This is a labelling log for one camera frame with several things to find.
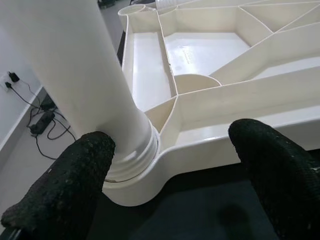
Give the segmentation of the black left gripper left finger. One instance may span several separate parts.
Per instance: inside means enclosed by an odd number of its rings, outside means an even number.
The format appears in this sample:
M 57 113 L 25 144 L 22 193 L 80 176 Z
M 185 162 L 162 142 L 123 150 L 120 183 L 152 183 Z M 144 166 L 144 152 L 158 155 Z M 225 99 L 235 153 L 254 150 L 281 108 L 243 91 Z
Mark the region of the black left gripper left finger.
M 115 148 L 103 132 L 84 134 L 3 213 L 1 224 L 32 240 L 86 239 Z

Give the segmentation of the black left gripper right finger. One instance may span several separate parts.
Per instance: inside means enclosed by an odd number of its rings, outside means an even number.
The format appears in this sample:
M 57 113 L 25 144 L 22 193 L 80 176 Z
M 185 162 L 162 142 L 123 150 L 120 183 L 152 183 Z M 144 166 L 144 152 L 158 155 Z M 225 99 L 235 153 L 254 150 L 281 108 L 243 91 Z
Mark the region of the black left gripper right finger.
M 228 136 L 281 240 L 320 238 L 320 161 L 274 129 L 235 120 Z

